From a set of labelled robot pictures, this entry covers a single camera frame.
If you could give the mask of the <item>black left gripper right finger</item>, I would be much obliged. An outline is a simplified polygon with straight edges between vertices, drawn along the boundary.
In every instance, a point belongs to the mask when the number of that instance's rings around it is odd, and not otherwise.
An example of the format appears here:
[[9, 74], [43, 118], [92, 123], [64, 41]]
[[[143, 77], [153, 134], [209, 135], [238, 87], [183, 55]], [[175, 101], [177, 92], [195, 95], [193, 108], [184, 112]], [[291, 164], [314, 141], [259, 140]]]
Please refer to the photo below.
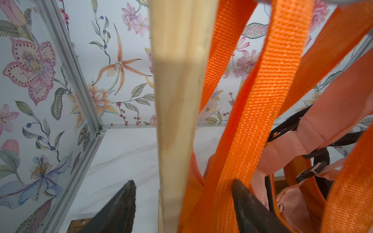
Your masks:
[[232, 196], [240, 233], [290, 232], [238, 179], [233, 181]]

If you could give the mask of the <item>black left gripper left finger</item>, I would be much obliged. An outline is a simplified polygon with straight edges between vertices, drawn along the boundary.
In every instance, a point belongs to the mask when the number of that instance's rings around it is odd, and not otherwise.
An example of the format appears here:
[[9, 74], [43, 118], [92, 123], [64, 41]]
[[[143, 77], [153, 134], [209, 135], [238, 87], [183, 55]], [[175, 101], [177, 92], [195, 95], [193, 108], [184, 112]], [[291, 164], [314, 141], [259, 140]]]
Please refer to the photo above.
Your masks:
[[82, 228], [82, 233], [131, 233], [136, 212], [136, 185], [129, 180]]

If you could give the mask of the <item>pink waist bag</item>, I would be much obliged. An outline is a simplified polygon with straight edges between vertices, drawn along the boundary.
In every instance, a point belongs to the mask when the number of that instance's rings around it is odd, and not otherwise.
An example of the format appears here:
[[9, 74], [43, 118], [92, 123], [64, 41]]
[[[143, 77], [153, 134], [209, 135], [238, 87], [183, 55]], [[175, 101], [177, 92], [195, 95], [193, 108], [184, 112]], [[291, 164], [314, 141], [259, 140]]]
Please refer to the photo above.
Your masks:
[[373, 53], [334, 80], [295, 131], [270, 143], [257, 171], [284, 170], [289, 186], [275, 197], [275, 217], [292, 233], [370, 233], [373, 230], [373, 128], [344, 159], [310, 166], [309, 156], [342, 139], [373, 113]]

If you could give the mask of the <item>orange waist bag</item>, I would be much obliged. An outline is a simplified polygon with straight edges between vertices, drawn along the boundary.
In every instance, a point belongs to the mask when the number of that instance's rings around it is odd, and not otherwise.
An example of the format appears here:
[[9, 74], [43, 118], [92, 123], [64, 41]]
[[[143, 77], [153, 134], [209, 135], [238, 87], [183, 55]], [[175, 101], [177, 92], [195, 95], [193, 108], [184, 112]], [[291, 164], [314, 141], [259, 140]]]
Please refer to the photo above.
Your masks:
[[[257, 4], [219, 1], [200, 111], [213, 94], [225, 70], [222, 65], [229, 63], [239, 33]], [[373, 1], [338, 7], [314, 45], [301, 57], [313, 9], [314, 1], [272, 1], [264, 50], [239, 92], [198, 202], [187, 203], [190, 185], [186, 187], [178, 233], [239, 232], [229, 184], [234, 178], [250, 184], [275, 119], [310, 91], [373, 27]], [[334, 42], [329, 55], [324, 48], [327, 38]], [[373, 203], [364, 199], [367, 207], [356, 204], [354, 211], [361, 211], [356, 217], [354, 212], [349, 216], [337, 214], [341, 195], [332, 194], [332, 201], [327, 203], [322, 232], [367, 233], [373, 227], [373, 220], [368, 221], [368, 216], [373, 217], [372, 211], [368, 213]]]

